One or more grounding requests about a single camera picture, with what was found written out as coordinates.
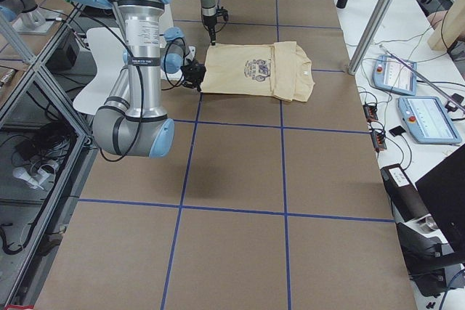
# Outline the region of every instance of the white desk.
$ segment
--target white desk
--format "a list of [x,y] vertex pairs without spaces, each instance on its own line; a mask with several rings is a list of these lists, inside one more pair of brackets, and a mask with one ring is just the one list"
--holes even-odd
[[[349,0],[345,9],[337,10],[341,28],[344,31],[344,40],[347,44],[347,51],[349,52],[350,57],[355,51],[355,47],[365,30],[368,19],[370,18],[377,1],[378,0]],[[378,43],[380,41],[410,39],[426,32],[424,36],[419,36],[410,41],[385,42],[383,45],[389,51],[402,58],[410,57],[411,60],[417,62],[429,60],[444,53],[434,52],[429,48],[427,40],[433,32],[433,30],[429,27],[429,22],[426,20],[426,17],[421,11],[416,0],[393,0],[381,26],[378,29],[378,32],[374,37],[374,43]],[[365,55],[367,60],[363,60],[363,68],[370,80],[370,83],[371,74],[376,63],[375,60],[370,60],[370,58],[377,58],[381,54],[385,54],[384,51],[379,47],[379,45],[373,44],[370,46],[367,54]],[[431,81],[464,83],[461,74],[447,54],[428,62],[419,62],[418,71]],[[373,93],[378,98],[379,102],[387,101],[388,94],[370,87],[368,80],[363,73],[362,67],[359,68],[355,77],[357,85],[362,86],[360,91],[364,91],[364,89],[366,89],[366,91]],[[465,93],[465,88],[461,88],[460,86],[440,85],[440,87],[449,94],[452,94],[457,90],[459,94],[464,95]],[[434,89],[422,83],[417,85],[416,95],[439,96]],[[365,96],[366,94],[360,95],[362,102],[365,101]],[[386,130],[402,124],[401,117],[397,109],[397,98],[399,96],[393,94],[392,97],[393,100],[387,104],[387,107],[386,103],[382,103],[378,106],[378,117],[385,125]],[[366,101],[374,102],[374,98],[367,95]],[[461,117],[461,113],[456,112],[453,114],[453,117],[459,118]],[[462,139],[465,139],[465,122],[458,122],[455,123],[455,125]],[[404,134],[404,137],[413,151],[411,166],[406,171],[412,182],[417,181],[426,172],[444,159],[445,156],[457,149],[457,146],[450,145],[416,144],[409,133]],[[403,149],[403,152],[405,153],[403,167],[405,167],[409,161],[409,150],[404,140],[400,137],[395,137],[394,139],[394,137],[390,136],[389,138],[395,140]],[[390,141],[387,141],[387,146],[387,150],[379,153],[378,164],[380,168],[393,163],[399,163],[402,159],[401,151],[395,145],[393,145]],[[433,297],[425,298],[420,294],[418,288],[413,282],[412,286],[418,309],[425,309],[425,306],[430,301],[436,302],[436,309],[439,307],[440,297],[438,299]],[[449,292],[443,310],[463,309],[464,304],[465,290],[453,290]]]

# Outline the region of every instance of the brown table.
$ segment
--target brown table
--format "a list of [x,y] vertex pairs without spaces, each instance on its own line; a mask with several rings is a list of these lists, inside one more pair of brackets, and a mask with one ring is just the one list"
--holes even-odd
[[36,309],[415,309],[333,0],[219,2],[219,43],[297,41],[309,102],[164,93],[171,152],[96,159]]

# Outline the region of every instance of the computer monitor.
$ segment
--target computer monitor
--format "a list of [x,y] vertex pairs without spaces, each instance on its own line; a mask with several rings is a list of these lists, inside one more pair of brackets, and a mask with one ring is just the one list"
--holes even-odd
[[465,145],[420,178],[416,188],[452,249],[465,252]]

